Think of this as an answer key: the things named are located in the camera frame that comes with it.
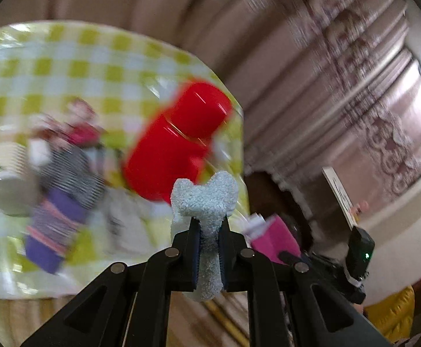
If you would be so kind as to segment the white fluffy sock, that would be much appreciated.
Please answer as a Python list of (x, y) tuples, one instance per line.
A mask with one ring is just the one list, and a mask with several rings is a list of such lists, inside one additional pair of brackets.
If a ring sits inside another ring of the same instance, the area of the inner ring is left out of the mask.
[(171, 236), (189, 228), (191, 219), (199, 221), (200, 258), (196, 289), (187, 294), (195, 302), (212, 300), (223, 289), (218, 256), (218, 232), (224, 218), (231, 216), (238, 200), (238, 184), (227, 171), (219, 171), (204, 185), (177, 179), (171, 192)]

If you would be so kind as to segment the white side shelf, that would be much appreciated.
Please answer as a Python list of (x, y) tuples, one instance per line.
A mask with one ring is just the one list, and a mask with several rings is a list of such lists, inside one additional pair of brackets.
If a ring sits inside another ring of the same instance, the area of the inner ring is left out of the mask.
[(332, 167), (323, 167), (322, 173), (330, 186), (337, 203), (339, 204), (349, 228), (352, 230), (357, 223), (355, 217), (351, 213), (352, 202), (345, 190), (345, 187)]

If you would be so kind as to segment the white grey cloth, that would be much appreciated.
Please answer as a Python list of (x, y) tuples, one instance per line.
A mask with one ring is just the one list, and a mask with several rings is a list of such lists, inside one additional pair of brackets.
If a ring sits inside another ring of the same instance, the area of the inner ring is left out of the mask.
[(109, 187), (102, 211), (111, 253), (149, 256), (155, 251), (145, 224), (149, 207), (141, 198), (125, 188)]

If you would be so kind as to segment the black white gingham cloth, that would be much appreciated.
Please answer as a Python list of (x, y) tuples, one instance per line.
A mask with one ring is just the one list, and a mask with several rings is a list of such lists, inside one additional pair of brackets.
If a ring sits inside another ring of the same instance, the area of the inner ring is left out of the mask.
[(45, 190), (63, 191), (85, 209), (93, 209), (105, 192), (104, 179), (91, 170), (88, 156), (74, 145), (51, 150), (50, 162), (40, 170), (40, 184)]

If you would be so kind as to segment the red white floral scrunchie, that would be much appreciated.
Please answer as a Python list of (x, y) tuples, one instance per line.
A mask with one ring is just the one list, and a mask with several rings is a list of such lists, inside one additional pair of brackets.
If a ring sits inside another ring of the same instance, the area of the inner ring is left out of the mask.
[(50, 115), (35, 116), (32, 122), (32, 135), (63, 147), (66, 144), (70, 144), (67, 140), (69, 126), (82, 123), (95, 126), (100, 131), (100, 134), (103, 132), (103, 129), (97, 123), (97, 114), (92, 106), (81, 98), (75, 98), (66, 105), (66, 118), (64, 121), (58, 121)]

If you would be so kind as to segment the red thermos jug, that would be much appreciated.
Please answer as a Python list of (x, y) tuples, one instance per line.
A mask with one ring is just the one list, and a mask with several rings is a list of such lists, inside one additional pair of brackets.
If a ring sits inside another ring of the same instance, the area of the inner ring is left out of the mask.
[(124, 160), (126, 185), (148, 201), (170, 203), (177, 179), (197, 183), (213, 136), (231, 113), (232, 102), (217, 86), (204, 81), (181, 85)]

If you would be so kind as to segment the purple cardboard box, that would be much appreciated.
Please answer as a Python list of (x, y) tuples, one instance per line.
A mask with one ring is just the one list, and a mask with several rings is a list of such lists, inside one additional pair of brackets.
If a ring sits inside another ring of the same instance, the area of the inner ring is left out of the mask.
[(272, 262), (283, 264), (279, 255), (287, 252), (301, 257), (301, 249), (287, 225), (278, 215), (264, 219), (260, 214), (252, 214), (243, 230), (250, 247), (268, 257)]

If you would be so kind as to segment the beige embroidered curtain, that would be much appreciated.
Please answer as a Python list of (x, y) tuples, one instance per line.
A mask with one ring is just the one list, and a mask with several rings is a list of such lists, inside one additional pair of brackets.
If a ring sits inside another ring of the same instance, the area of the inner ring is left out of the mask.
[(0, 26), (101, 23), (197, 56), (245, 115), (247, 171), (304, 197), (331, 166), (378, 207), (421, 177), (407, 0), (3, 0)]

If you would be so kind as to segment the purple pink knitted sock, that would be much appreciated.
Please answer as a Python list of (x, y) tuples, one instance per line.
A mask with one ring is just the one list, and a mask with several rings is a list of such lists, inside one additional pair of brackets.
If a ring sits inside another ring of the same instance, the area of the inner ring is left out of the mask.
[(25, 255), (43, 271), (55, 274), (87, 222), (88, 211), (67, 193), (50, 189), (31, 213)]

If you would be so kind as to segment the pink round cherry pouch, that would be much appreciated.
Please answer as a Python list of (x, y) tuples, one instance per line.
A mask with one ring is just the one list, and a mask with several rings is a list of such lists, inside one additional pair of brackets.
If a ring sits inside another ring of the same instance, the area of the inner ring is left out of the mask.
[(70, 144), (78, 147), (92, 147), (100, 139), (100, 131), (88, 123), (82, 123), (75, 126), (69, 126), (67, 140)]

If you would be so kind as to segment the white ribbed plastic device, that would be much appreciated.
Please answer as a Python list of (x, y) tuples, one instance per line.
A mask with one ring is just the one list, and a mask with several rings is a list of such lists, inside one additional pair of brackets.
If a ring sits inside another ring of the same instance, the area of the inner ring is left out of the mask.
[(26, 147), (0, 143), (0, 211), (10, 216), (27, 216), (38, 199), (37, 177)]

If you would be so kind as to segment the green checkered tablecloth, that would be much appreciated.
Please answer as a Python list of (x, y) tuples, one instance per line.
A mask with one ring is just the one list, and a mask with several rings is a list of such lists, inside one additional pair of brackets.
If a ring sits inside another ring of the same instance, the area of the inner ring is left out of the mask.
[[(104, 129), (104, 175), (121, 184), (116, 149), (128, 150), (179, 85), (218, 77), (195, 56), (152, 38), (78, 22), (16, 23), (0, 28), (0, 142), (24, 143), (39, 114), (60, 120), (82, 98)], [(112, 262), (134, 264), (145, 254), (114, 252), (106, 218), (92, 211), (75, 247), (55, 274), (25, 257), (26, 217), (0, 211), (0, 299), (74, 295)]]

